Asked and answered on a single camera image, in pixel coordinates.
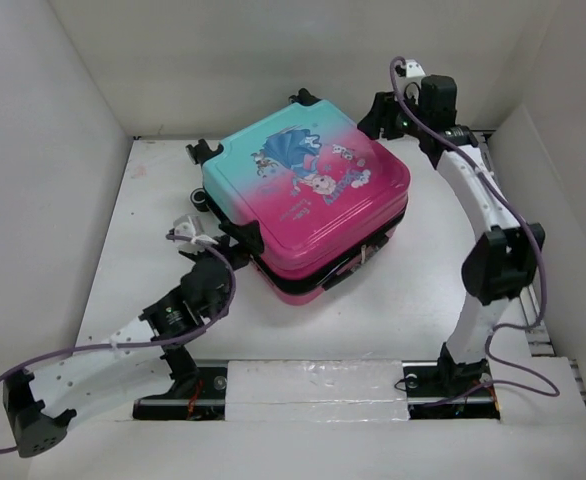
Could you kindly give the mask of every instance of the red wire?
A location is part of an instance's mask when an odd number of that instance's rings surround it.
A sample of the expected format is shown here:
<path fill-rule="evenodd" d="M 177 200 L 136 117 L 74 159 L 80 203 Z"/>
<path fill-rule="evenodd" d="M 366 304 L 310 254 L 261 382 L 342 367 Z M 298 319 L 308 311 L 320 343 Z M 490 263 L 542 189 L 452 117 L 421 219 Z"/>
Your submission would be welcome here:
<path fill-rule="evenodd" d="M 191 415 L 193 415 L 193 410 L 195 409 L 195 402 L 197 401 L 198 397 L 200 396 L 200 393 L 202 393 L 203 386 L 204 386 L 204 382 L 202 380 L 197 382 L 197 386 L 195 387 L 195 393 L 193 394 L 193 396 L 189 400 L 188 414 L 186 415 L 187 420 L 191 418 Z"/>

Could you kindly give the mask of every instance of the cartoon illustration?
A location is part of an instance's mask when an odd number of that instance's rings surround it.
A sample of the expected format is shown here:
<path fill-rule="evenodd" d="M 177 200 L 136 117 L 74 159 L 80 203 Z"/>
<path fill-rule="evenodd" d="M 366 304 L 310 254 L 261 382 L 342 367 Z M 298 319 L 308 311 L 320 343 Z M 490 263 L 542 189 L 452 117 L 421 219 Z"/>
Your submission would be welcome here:
<path fill-rule="evenodd" d="M 275 163 L 270 158 L 266 158 L 264 156 L 263 150 L 260 150 L 258 153 L 253 153 L 251 155 L 253 155 L 253 161 L 257 165 L 257 174 L 260 177 L 266 178 L 265 170 L 268 167 L 271 167 L 271 169 L 270 169 L 271 173 L 275 173 L 275 167 L 277 166 L 277 163 Z"/>
<path fill-rule="evenodd" d="M 330 195 L 337 184 L 331 176 L 318 172 L 321 147 L 319 135 L 312 135 L 308 129 L 288 128 L 267 138 L 262 149 L 253 157 L 258 164 L 258 174 L 260 165 L 264 168 L 270 165 L 266 162 L 273 161 L 295 174 L 294 191 L 300 191 L 298 184 L 301 183 L 311 187 L 315 193 Z"/>
<path fill-rule="evenodd" d="M 351 182 L 351 187 L 353 188 L 360 188 L 362 185 L 366 185 L 367 183 L 369 183 L 369 178 L 371 177 L 371 171 L 370 170 L 363 170 L 362 172 L 359 172 L 359 178 L 356 178 L 355 180 L 353 180 Z"/>
<path fill-rule="evenodd" d="M 339 153 L 346 160 L 353 160 L 353 150 L 343 147 L 342 145 L 333 145 L 333 153 Z"/>

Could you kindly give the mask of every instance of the white floor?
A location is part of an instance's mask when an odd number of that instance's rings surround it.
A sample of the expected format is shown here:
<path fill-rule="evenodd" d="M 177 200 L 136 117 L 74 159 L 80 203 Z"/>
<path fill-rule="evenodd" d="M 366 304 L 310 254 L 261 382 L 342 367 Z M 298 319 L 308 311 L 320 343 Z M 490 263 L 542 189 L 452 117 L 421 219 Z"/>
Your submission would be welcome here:
<path fill-rule="evenodd" d="M 190 268 L 164 240 L 173 220 L 193 211 L 188 196 L 201 182 L 199 168 L 184 150 L 187 143 L 135 142 L 78 343 L 95 342 L 117 330 Z M 406 418 L 405 403 L 392 390 L 394 370 L 388 366 L 397 364 L 392 360 L 437 358 L 462 306 L 460 266 L 473 236 L 452 191 L 417 144 L 386 145 L 412 173 L 408 212 L 389 245 L 357 275 L 305 307 L 282 304 L 253 270 L 240 271 L 230 315 L 191 344 L 194 357 L 391 360 L 379 375 L 379 388 L 396 402 L 393 419 Z M 207 216 L 205 225 L 214 225 L 214 219 Z M 526 321 L 524 312 L 530 308 L 529 300 L 524 305 L 514 302 L 509 319 Z M 293 392 L 290 375 L 296 369 L 308 374 L 308 368 L 300 368 L 303 364 L 287 364 L 287 375 L 272 375 L 268 382 L 255 372 L 242 373 L 248 368 L 235 368 L 229 381 L 246 389 L 234 392 L 244 410 L 236 409 L 233 421 L 133 422 L 127 420 L 130 405 L 123 406 L 82 425 L 60 446 L 37 457 L 30 478 L 586 479 L 586 409 L 568 363 L 530 358 L 520 333 L 500 335 L 496 347 L 498 353 L 551 376 L 562 396 L 549 400 L 498 389 L 501 422 L 384 421 L 384 413 L 367 410 L 364 417 L 340 414 L 336 423 L 335 410 L 316 408 L 326 398 L 261 397 L 287 386 Z M 493 371 L 496 377 L 532 382 L 498 366 Z M 314 411 L 306 421 L 299 409 L 291 417 L 290 409 L 282 413 L 273 408 L 287 401 L 305 403 L 305 398 L 310 410 L 302 411 Z M 353 418 L 369 421 L 348 421 Z"/>

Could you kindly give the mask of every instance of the children's suitcase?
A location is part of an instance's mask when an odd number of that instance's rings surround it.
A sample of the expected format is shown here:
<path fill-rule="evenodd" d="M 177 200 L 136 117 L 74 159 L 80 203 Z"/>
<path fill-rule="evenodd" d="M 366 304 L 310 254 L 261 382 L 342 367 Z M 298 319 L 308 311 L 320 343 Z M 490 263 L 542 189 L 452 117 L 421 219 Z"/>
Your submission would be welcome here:
<path fill-rule="evenodd" d="M 203 140 L 187 147 L 203 174 L 193 203 L 215 213 L 293 305 L 336 285 L 388 242 L 410 181 L 407 167 L 334 105 L 303 92 L 303 102 L 292 97 L 298 101 L 215 151 Z"/>

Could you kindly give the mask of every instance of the screw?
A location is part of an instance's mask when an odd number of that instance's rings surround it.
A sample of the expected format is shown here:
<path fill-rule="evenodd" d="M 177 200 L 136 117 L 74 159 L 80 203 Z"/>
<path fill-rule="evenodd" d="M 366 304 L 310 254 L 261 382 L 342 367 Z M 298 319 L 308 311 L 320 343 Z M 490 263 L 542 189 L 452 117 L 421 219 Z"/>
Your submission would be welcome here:
<path fill-rule="evenodd" d="M 216 390 L 224 390 L 226 388 L 226 377 L 219 376 L 213 379 L 213 387 Z"/>
<path fill-rule="evenodd" d="M 417 375 L 415 375 L 414 373 L 409 373 L 406 376 L 404 383 L 406 383 L 406 388 L 410 388 L 410 389 L 417 388 L 417 386 L 418 386 Z"/>

